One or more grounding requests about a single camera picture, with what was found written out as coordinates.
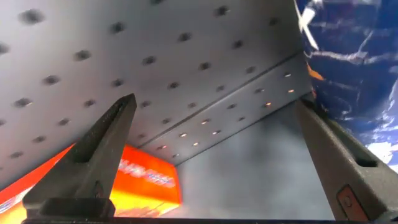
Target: small light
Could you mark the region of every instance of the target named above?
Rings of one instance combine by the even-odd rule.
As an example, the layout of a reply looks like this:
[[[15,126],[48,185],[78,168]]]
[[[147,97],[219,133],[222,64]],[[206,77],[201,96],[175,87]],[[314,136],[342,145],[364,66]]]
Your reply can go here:
[[[167,148],[166,145],[164,145],[164,146],[159,146],[159,147],[157,148],[157,150],[161,150],[161,149],[165,149],[165,148]]]
[[[209,123],[210,122],[210,119],[206,119],[206,120],[203,120],[201,123],[202,124],[207,124],[207,123]]]

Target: perforated metal panel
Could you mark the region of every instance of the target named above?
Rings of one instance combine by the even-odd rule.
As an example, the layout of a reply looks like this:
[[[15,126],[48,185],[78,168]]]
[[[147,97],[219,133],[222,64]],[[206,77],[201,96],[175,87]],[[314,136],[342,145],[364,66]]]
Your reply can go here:
[[[307,93],[300,51],[288,0],[2,0],[0,188],[131,92],[128,143],[179,164]]]

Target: blue patterned object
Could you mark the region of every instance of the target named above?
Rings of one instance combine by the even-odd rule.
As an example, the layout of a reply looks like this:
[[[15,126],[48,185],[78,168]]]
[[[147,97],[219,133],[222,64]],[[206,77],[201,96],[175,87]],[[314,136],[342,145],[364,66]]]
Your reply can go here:
[[[398,172],[398,1],[295,6],[318,106]]]

